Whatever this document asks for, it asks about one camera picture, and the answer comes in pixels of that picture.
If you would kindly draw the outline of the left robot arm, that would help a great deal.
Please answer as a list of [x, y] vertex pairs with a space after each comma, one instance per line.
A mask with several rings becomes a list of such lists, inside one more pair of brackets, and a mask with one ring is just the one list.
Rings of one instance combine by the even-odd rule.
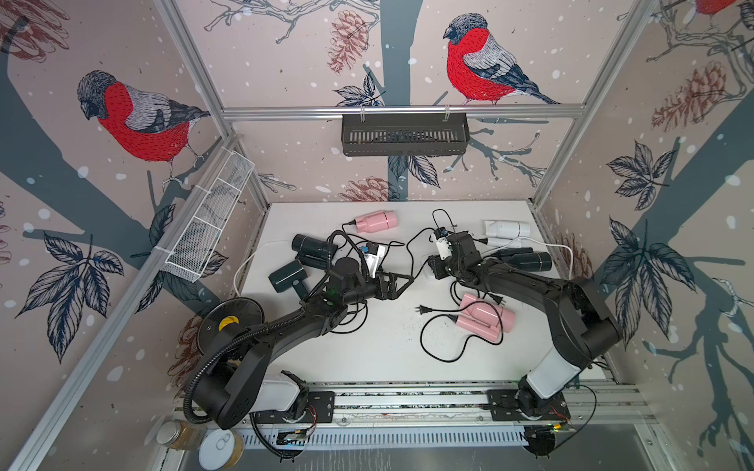
[[382, 269], [371, 276], [364, 263], [344, 257], [326, 271], [298, 310], [251, 327], [233, 323], [219, 329], [184, 385], [186, 420], [233, 428], [253, 409], [268, 366], [277, 357], [333, 332], [352, 305], [371, 298], [395, 300], [413, 283], [413, 276]]

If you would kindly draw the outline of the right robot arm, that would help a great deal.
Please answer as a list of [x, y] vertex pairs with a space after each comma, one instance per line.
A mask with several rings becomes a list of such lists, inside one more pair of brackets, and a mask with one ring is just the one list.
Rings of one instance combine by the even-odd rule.
[[434, 231], [434, 239], [438, 253], [429, 257], [429, 265], [436, 279], [453, 277], [547, 317], [552, 347], [518, 382], [516, 402], [523, 416], [535, 419], [548, 412], [571, 380], [622, 340], [618, 321], [591, 280], [542, 275], [552, 266], [548, 253], [506, 247], [483, 255], [470, 233], [443, 228]]

